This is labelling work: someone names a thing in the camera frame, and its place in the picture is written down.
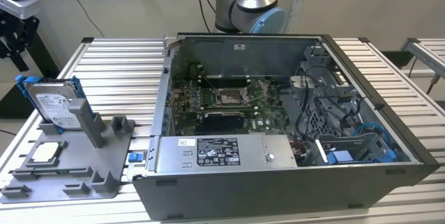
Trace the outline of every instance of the metal rail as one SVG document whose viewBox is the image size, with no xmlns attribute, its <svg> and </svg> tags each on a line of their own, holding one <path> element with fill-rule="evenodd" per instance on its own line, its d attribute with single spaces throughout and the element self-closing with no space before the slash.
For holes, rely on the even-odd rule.
<svg viewBox="0 0 445 224">
<path fill-rule="evenodd" d="M 445 78 L 445 39 L 409 38 L 402 46 Z"/>
<path fill-rule="evenodd" d="M 433 156 L 445 165 L 445 112 L 393 66 L 374 46 L 358 39 L 335 39 L 372 85 L 388 101 Z M 110 117 L 126 114 L 136 121 L 130 150 L 148 149 L 150 126 L 155 108 L 163 62 L 162 40 L 98 39 L 82 44 L 60 77 L 76 75 L 94 110 Z M 39 117 L 33 113 L 3 157 L 5 166 L 0 182 L 8 184 L 8 173 L 23 162 L 40 135 Z M 107 200 L 0 204 L 0 221 L 119 223 L 148 222 L 132 184 L 128 168 L 122 177 L 119 195 Z M 370 209 L 354 209 L 295 215 L 206 220 L 194 223 L 445 223 L 445 167 L 417 186 L 390 192 Z"/>
</svg>

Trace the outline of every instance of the white sticker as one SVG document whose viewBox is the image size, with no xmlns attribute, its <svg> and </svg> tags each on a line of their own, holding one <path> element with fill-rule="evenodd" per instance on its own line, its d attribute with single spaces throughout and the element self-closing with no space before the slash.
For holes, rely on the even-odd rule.
<svg viewBox="0 0 445 224">
<path fill-rule="evenodd" d="M 70 101 L 59 94 L 37 94 L 41 110 L 55 125 L 64 129 L 80 128 L 80 123 L 75 114 L 68 111 Z"/>
<path fill-rule="evenodd" d="M 245 44 L 235 44 L 234 49 L 237 51 L 243 51 L 246 49 L 246 45 Z"/>
<path fill-rule="evenodd" d="M 178 146 L 195 146 L 196 139 L 179 139 Z"/>
</svg>

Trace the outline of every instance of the hard drive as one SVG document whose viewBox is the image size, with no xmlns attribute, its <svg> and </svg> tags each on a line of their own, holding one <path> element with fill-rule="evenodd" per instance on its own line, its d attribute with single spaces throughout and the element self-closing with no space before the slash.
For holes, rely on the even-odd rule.
<svg viewBox="0 0 445 224">
<path fill-rule="evenodd" d="M 86 98 L 79 79 L 76 77 L 44 79 L 17 76 L 15 80 L 43 120 L 54 123 L 62 130 L 80 129 L 79 120 L 68 110 L 70 101 L 74 98 Z"/>
</svg>

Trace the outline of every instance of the gray bracket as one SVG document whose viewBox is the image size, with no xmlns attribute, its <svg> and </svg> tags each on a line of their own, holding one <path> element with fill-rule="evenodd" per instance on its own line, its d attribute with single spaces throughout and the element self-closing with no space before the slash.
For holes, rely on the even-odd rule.
<svg viewBox="0 0 445 224">
<path fill-rule="evenodd" d="M 111 122 L 103 122 L 98 113 L 91 115 L 84 98 L 74 99 L 68 110 L 76 115 L 83 129 L 60 133 L 55 125 L 39 125 L 43 134 L 24 163 L 12 173 L 9 185 L 0 191 L 1 203 L 88 200 L 116 196 L 134 120 L 116 116 Z M 39 150 L 39 147 L 48 146 L 48 151 Z"/>
</svg>

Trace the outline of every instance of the circuit board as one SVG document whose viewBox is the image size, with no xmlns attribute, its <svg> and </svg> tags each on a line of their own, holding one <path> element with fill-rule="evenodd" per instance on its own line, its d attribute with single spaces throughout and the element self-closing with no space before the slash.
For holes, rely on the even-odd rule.
<svg viewBox="0 0 445 224">
<path fill-rule="evenodd" d="M 205 126 L 206 117 L 214 117 L 211 121 L 223 128 Z M 293 132 L 277 84 L 265 79 L 253 79 L 241 88 L 203 88 L 199 83 L 188 83 L 174 89 L 174 120 L 179 136 Z"/>
</svg>

